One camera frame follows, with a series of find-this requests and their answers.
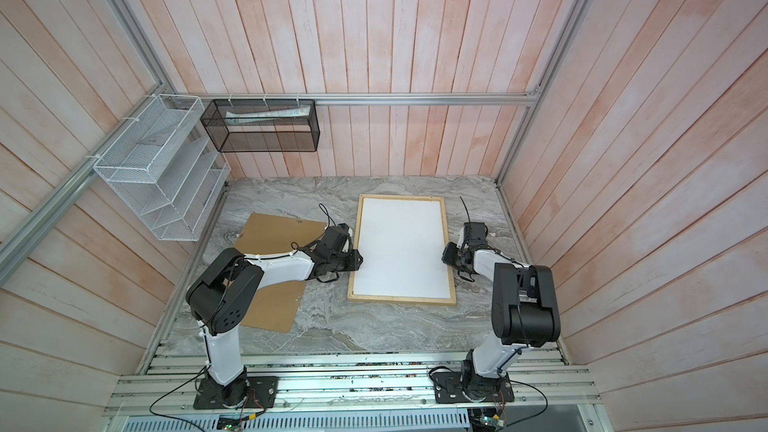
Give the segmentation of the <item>brown cardboard backing board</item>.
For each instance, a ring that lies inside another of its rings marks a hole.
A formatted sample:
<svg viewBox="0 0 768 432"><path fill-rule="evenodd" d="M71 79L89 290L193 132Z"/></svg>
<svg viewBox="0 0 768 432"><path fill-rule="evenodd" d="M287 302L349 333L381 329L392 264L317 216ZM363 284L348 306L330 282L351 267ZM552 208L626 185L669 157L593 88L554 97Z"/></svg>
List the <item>brown cardboard backing board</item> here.
<svg viewBox="0 0 768 432"><path fill-rule="evenodd" d="M292 243L304 246L321 236L325 223L252 213L234 247L244 254L289 252ZM240 327L244 331L288 333L293 326L305 282L267 286L254 296Z"/></svg>

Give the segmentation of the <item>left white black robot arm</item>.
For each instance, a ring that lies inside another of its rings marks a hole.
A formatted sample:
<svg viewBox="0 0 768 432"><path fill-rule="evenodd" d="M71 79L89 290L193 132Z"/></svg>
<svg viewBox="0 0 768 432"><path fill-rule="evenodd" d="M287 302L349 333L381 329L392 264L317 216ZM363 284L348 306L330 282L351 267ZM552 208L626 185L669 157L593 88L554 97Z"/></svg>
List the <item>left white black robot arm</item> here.
<svg viewBox="0 0 768 432"><path fill-rule="evenodd" d="M220 253L186 294L186 302L202 330L207 376L216 385L226 387L244 373L239 325L259 290L329 273L353 272L362 263L358 250L346 248L325 255L304 250L252 255L235 248Z"/></svg>

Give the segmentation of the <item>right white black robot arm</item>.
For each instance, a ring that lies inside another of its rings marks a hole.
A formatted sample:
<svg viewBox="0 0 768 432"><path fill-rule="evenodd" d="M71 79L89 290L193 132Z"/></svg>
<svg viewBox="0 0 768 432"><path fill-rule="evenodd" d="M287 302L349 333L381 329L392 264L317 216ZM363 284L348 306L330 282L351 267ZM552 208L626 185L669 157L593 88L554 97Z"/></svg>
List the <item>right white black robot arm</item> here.
<svg viewBox="0 0 768 432"><path fill-rule="evenodd" d="M522 353L556 341L561 324L552 271L511 259L488 246L450 242L442 261L469 278L492 282L492 333L470 350L462 364L462 393L471 401L499 394L510 382L507 371Z"/></svg>

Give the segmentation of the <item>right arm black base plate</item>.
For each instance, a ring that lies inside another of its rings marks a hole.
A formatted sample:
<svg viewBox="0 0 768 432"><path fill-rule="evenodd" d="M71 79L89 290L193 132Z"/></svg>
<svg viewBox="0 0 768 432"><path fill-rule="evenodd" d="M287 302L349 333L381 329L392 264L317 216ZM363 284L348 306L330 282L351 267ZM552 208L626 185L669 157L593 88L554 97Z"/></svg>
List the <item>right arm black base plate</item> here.
<svg viewBox="0 0 768 432"><path fill-rule="evenodd" d="M453 371L439 366L427 373L438 404L494 402L505 404L515 400L511 382L506 378L489 379L472 372Z"/></svg>

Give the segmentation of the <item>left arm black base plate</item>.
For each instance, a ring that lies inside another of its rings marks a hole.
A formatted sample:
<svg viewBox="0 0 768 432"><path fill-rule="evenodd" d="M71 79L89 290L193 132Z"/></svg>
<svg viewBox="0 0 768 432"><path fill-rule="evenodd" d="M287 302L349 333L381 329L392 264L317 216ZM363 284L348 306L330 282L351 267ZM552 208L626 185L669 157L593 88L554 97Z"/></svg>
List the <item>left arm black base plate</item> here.
<svg viewBox="0 0 768 432"><path fill-rule="evenodd" d="M276 376L240 375L222 386L205 376L196 387L194 410L256 408L274 406L279 378Z"/></svg>

